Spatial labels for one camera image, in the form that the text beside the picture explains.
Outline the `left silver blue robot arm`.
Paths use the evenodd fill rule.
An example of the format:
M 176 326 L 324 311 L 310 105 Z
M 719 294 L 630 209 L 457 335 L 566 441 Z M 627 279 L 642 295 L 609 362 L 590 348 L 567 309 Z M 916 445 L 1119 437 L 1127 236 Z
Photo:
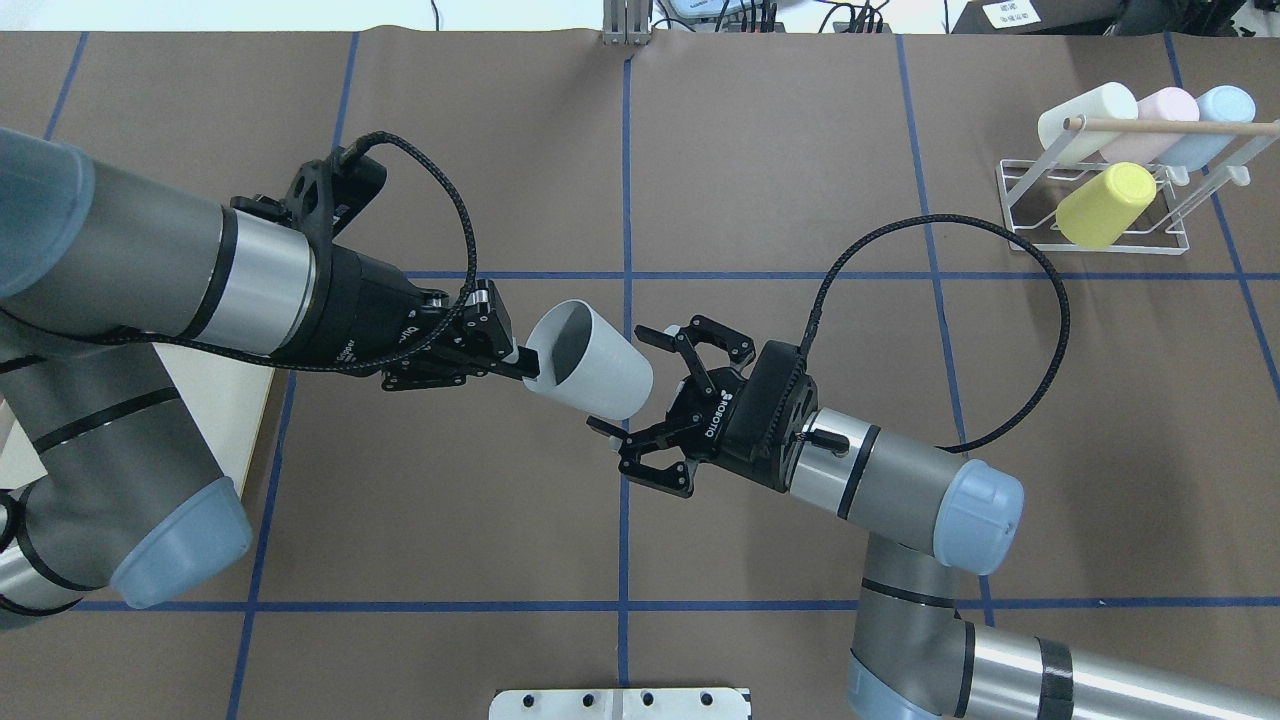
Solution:
M 456 293 L 338 245 L 376 197 L 390 145 L 444 190 L 463 233 Z M 3 629 L 104 587 L 132 609 L 238 561 L 253 533 L 157 347 L 255 366 L 380 375 L 387 391 L 538 375 L 460 191 L 376 131 L 305 163 L 278 197 L 229 202 L 3 131 L 3 400 L 45 473 L 3 492 Z

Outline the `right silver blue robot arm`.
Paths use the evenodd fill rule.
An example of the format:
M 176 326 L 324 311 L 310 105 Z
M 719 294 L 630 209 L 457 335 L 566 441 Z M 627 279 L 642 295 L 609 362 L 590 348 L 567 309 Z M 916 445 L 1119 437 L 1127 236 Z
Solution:
M 1021 483 L 817 402 L 797 346 L 758 348 L 727 325 L 635 336 L 681 356 L 666 419 L 614 439 L 631 482 L 687 498 L 701 465 L 809 503 L 869 534 L 847 703 L 861 719 L 1275 719 L 1277 698 L 963 619 L 963 574 L 989 575 L 1025 507 Z

